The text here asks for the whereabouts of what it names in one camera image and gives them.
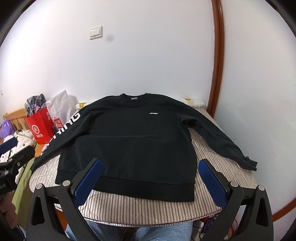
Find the striped mattress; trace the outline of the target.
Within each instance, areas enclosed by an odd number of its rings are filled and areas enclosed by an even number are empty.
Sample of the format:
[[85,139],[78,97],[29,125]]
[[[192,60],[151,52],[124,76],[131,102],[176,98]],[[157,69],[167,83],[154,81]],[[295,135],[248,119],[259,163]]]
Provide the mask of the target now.
[[[212,119],[203,111],[198,110],[212,123]],[[252,170],[241,168],[236,162],[214,152],[194,130],[190,130],[192,144],[196,152],[197,164],[201,159],[208,159],[228,180],[235,180],[241,186],[254,188],[255,178]],[[55,182],[59,155],[55,155],[45,164],[37,168],[35,177],[46,185]],[[195,177],[194,201],[167,202],[143,199],[124,195],[92,190],[86,203],[80,208],[83,216],[93,221],[123,226],[164,225],[195,220],[218,211],[211,200],[198,172]]]

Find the plaid clothes in red bag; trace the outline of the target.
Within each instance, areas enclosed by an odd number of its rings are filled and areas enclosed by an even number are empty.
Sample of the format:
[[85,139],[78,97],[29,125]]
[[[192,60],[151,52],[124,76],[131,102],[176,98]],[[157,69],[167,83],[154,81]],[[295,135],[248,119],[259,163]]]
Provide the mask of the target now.
[[27,116],[31,116],[45,107],[46,98],[42,93],[40,95],[29,97],[25,102],[25,110]]

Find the person's blue jeans legs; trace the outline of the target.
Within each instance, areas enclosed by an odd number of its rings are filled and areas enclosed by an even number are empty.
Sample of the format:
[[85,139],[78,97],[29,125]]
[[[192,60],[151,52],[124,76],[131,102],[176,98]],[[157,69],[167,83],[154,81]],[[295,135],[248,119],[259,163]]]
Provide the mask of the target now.
[[[86,220],[100,240],[123,240],[123,231],[117,226]],[[131,240],[191,240],[193,222],[159,227],[140,227]]]

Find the green blanket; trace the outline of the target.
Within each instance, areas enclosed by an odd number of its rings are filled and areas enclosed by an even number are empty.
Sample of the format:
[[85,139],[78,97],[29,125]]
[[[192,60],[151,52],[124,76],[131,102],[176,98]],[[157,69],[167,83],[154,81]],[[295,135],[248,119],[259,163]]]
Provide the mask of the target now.
[[29,180],[32,175],[31,166],[34,162],[34,159],[35,158],[30,160],[26,164],[22,176],[18,182],[18,186],[13,193],[13,204],[16,207],[18,225],[22,227],[24,230],[27,229],[28,213],[33,195],[32,191],[29,188]]

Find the black long-sleeve sweatshirt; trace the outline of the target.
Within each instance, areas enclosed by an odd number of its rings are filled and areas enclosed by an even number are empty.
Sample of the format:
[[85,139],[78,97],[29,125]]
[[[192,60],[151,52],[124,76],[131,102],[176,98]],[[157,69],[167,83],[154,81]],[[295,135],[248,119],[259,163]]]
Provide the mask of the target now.
[[190,130],[245,170],[257,163],[194,108],[159,94],[107,96],[83,107],[51,139],[31,170],[59,155],[55,182],[97,158],[96,191],[167,202],[194,201],[197,157]]

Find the red paper shopping bag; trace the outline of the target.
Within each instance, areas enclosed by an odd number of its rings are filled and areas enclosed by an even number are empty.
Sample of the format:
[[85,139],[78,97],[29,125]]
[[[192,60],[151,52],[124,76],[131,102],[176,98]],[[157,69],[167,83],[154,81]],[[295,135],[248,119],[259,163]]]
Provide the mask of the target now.
[[47,107],[37,113],[26,117],[26,123],[38,144],[48,144],[55,135],[54,123]]

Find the white floral quilt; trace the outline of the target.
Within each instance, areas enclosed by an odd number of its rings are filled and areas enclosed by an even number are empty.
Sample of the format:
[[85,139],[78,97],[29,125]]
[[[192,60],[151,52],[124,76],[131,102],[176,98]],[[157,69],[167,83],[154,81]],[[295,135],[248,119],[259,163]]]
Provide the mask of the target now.
[[37,144],[30,130],[21,130],[16,131],[13,135],[8,135],[5,137],[1,145],[3,145],[5,142],[8,142],[12,138],[17,139],[18,143],[13,148],[7,149],[6,152],[1,149],[1,163],[7,162],[13,155],[27,146],[35,148]]

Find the brown wooden door frame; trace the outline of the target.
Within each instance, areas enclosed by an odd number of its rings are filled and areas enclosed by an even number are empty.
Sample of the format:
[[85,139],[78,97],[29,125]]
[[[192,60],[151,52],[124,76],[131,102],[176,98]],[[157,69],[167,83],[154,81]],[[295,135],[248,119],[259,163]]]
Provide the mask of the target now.
[[224,67],[225,27],[221,0],[211,0],[214,21],[214,63],[207,113],[215,116]]

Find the white wall light switch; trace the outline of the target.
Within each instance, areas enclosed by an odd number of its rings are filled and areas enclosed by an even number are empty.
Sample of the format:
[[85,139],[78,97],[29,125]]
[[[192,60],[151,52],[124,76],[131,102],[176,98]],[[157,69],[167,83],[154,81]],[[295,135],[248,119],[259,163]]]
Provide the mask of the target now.
[[89,39],[94,40],[98,38],[102,38],[103,36],[103,28],[102,26],[95,26],[89,29]]

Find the white Miniso plastic bag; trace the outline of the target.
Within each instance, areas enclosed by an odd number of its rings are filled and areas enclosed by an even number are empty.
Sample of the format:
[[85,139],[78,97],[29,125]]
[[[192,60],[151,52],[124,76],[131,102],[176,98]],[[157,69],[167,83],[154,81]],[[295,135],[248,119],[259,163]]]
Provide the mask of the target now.
[[46,101],[49,115],[56,129],[61,129],[76,111],[77,99],[64,90]]

